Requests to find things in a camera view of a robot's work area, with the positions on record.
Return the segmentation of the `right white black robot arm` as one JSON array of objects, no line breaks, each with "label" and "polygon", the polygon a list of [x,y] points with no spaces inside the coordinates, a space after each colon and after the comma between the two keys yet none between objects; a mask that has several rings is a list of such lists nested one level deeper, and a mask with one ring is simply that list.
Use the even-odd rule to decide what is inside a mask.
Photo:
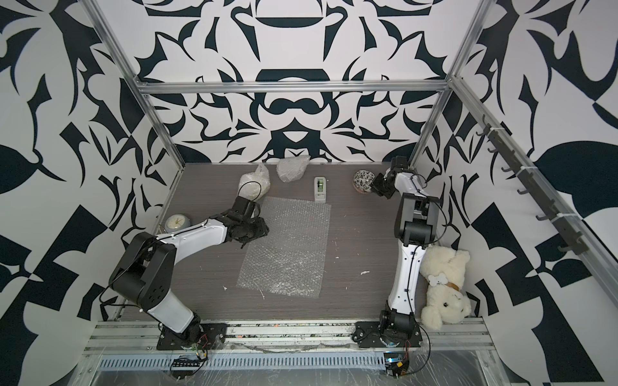
[{"label": "right white black robot arm", "polygon": [[372,192],[390,199],[401,195],[394,222],[398,241],[398,263],[394,284],[381,312],[381,334],[418,334],[415,320],[416,288],[426,249],[438,240],[439,200],[428,195],[420,175],[410,169],[408,159],[396,156],[390,168],[370,184]]}]

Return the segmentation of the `bubble wrap sheet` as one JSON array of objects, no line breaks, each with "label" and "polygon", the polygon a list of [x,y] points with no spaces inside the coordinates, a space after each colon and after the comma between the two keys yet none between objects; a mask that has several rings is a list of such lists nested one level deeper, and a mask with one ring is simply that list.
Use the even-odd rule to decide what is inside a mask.
[{"label": "bubble wrap sheet", "polygon": [[259,164],[255,171],[244,174],[238,184],[238,195],[257,201],[270,190],[270,172],[265,164]]},{"label": "bubble wrap sheet", "polygon": [[282,159],[277,165],[278,177],[283,183],[291,183],[300,180],[304,176],[310,161],[311,157],[309,155]]},{"label": "bubble wrap sheet", "polygon": [[262,293],[317,299],[322,288],[331,219],[330,204],[267,197],[270,231],[249,243],[237,286]]}]

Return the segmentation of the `black white speckled bowl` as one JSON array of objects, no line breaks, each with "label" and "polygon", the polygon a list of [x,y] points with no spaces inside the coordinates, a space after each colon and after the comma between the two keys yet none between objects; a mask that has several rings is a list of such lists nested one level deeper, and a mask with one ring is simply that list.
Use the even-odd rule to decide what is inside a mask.
[{"label": "black white speckled bowl", "polygon": [[371,184],[373,183],[375,177],[375,173],[370,170],[358,170],[352,177],[352,186],[361,194],[371,194]]}]

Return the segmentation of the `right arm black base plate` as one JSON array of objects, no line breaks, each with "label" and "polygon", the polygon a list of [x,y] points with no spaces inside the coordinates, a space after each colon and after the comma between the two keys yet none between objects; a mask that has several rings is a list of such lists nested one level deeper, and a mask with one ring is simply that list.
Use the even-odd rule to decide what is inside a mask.
[{"label": "right arm black base plate", "polygon": [[352,342],[360,348],[412,348],[421,347],[423,343],[420,326],[413,319],[389,321],[359,321],[354,325]]}]

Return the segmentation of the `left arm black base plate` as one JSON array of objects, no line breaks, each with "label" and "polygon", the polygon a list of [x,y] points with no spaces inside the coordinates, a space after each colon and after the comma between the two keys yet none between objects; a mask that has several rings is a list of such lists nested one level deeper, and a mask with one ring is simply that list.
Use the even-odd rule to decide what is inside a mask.
[{"label": "left arm black base plate", "polygon": [[194,323],[185,332],[176,333],[160,323],[156,350],[218,349],[225,343],[228,326],[225,323],[201,323],[200,325]]}]

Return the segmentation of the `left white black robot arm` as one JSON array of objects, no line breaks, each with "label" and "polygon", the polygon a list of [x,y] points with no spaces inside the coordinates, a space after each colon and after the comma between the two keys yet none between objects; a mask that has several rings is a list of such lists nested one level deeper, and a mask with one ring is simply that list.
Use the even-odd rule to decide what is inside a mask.
[{"label": "left white black robot arm", "polygon": [[201,319],[171,289],[175,265],[212,246],[229,241],[245,245],[268,232],[262,217],[220,215],[176,233],[140,233],[111,274],[109,288],[161,323],[165,331],[195,343],[203,334]]}]

